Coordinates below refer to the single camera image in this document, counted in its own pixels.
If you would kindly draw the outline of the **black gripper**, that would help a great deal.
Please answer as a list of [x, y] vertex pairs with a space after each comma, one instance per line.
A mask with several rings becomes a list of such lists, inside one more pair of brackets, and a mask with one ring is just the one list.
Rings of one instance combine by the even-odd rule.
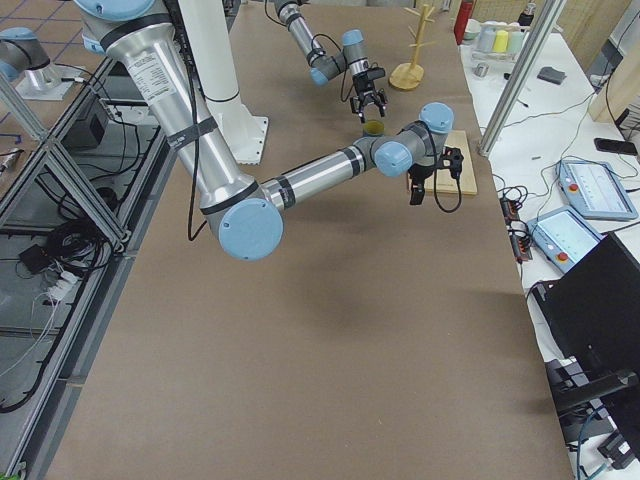
[[378, 108], [381, 117], [386, 116], [387, 96], [383, 89], [377, 90], [375, 81], [385, 76], [386, 72], [383, 68], [368, 68], [365, 71], [352, 76], [353, 86], [357, 96], [350, 98], [350, 106], [352, 113], [357, 115], [360, 122], [366, 121], [365, 108], [367, 99], [365, 97], [372, 96], [373, 103]]
[[411, 206], [421, 205], [425, 197], [425, 182], [435, 172], [434, 165], [413, 164], [408, 170], [410, 178], [410, 202]]

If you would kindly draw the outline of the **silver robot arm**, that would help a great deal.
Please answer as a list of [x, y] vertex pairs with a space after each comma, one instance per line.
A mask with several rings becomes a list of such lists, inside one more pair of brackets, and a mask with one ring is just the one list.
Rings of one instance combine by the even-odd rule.
[[451, 108], [425, 105], [399, 133], [366, 135], [266, 182], [241, 169], [260, 160], [268, 121], [243, 104], [221, 5], [212, 1], [82, 1], [83, 41], [120, 62], [192, 178], [200, 211], [223, 250], [255, 261], [279, 245], [282, 212], [377, 169], [410, 178], [410, 201], [439, 170], [453, 178], [463, 157], [446, 145]]
[[302, 1], [274, 1], [276, 17], [271, 17], [264, 2], [267, 17], [287, 29], [305, 56], [312, 81], [324, 86], [341, 77], [340, 100], [348, 103], [351, 112], [365, 123], [366, 110], [374, 106], [380, 117], [386, 116], [388, 98], [375, 82], [385, 77], [383, 67], [369, 60], [365, 41], [359, 29], [345, 32], [338, 44], [324, 33], [314, 34], [301, 12]]

